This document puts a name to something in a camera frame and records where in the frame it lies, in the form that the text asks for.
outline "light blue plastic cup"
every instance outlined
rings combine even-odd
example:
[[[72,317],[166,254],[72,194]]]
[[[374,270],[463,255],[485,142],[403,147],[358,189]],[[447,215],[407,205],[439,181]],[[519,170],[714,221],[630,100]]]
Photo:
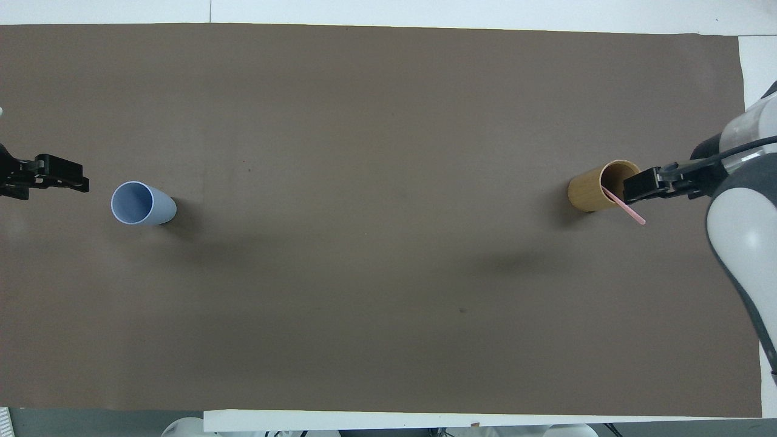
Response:
[[[113,192],[110,210],[125,225],[161,225],[176,215],[176,203],[160,190],[131,180]]]

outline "bamboo cup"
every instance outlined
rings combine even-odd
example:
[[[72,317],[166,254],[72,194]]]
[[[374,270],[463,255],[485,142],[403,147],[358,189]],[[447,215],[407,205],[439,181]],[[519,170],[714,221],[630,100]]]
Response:
[[[631,161],[616,159],[603,166],[588,170],[570,181],[566,196],[572,205],[585,212],[600,211],[618,206],[611,201],[602,186],[623,199],[623,180],[639,173],[639,167]]]

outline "brown paper sheet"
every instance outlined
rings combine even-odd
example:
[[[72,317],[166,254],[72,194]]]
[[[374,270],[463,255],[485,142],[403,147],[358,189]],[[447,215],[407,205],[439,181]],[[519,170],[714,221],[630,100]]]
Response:
[[[0,404],[758,416],[707,201],[575,211],[742,110],[737,40],[10,26],[0,141],[92,191],[0,198]],[[113,189],[176,199],[122,225]]]

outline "cable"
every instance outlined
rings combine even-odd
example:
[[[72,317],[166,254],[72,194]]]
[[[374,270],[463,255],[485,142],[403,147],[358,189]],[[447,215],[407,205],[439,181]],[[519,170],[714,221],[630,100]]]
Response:
[[[717,155],[712,155],[710,157],[700,159],[699,161],[696,161],[695,163],[682,168],[680,168],[677,163],[672,163],[668,166],[661,167],[661,169],[658,170],[658,174],[661,177],[672,179],[680,176],[683,173],[689,173],[707,166],[711,166],[712,164],[717,163],[722,159],[728,158],[729,156],[736,155],[737,153],[742,153],[746,150],[755,149],[756,147],[774,143],[777,143],[777,135],[746,142],[743,145],[738,145],[737,147],[728,149],[723,153],[718,153]]]
[[[615,437],[623,437],[623,434],[618,432],[618,429],[612,423],[605,423],[604,425],[615,435]]]

